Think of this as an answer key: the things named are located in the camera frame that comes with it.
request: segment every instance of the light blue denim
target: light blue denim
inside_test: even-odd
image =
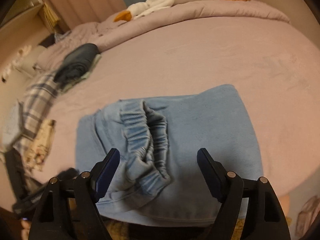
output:
[[[192,96],[120,100],[83,117],[76,167],[89,171],[117,148],[119,168],[97,203],[102,215],[153,226],[207,225],[220,204],[197,165],[202,147],[243,178],[263,175],[252,124],[232,85]]]

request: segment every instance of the metal screw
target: metal screw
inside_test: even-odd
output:
[[[233,171],[228,171],[227,176],[230,178],[234,178],[236,176],[236,174]]]
[[[265,178],[265,177],[260,177],[260,181],[262,183],[267,183],[268,182],[267,178]]]
[[[57,179],[56,177],[53,177],[53,178],[51,178],[51,179],[49,180],[49,182],[50,182],[51,184],[55,184],[57,181],[58,181],[58,179]]]
[[[84,172],[81,173],[81,177],[84,178],[84,179],[89,177],[89,176],[90,176],[90,172],[88,172],[88,171],[84,171]]]

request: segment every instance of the plaid shirt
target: plaid shirt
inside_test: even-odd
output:
[[[53,82],[56,71],[42,75],[29,86],[23,97],[23,133],[14,148],[23,154],[36,137],[43,119],[48,114],[52,101],[58,95],[58,84]]]

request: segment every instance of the pink blanket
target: pink blanket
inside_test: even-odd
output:
[[[44,182],[74,167],[76,127],[85,114],[118,99],[200,93],[232,84],[247,108],[264,175],[278,195],[320,164],[320,51],[266,4],[203,1],[177,5],[126,24],[111,19],[78,26],[39,58],[57,68],[85,42],[102,53],[90,78],[60,96]]]

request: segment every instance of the pink bedsheet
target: pink bedsheet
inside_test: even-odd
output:
[[[44,171],[34,173],[39,181],[74,167],[83,115],[120,98],[189,95],[226,83],[236,87],[247,108],[264,175],[278,195],[319,166],[320,51],[276,9],[215,0],[177,5],[120,26],[110,19],[89,23],[52,46],[39,63],[56,68],[85,42],[104,52],[90,78],[52,107],[56,134]]]

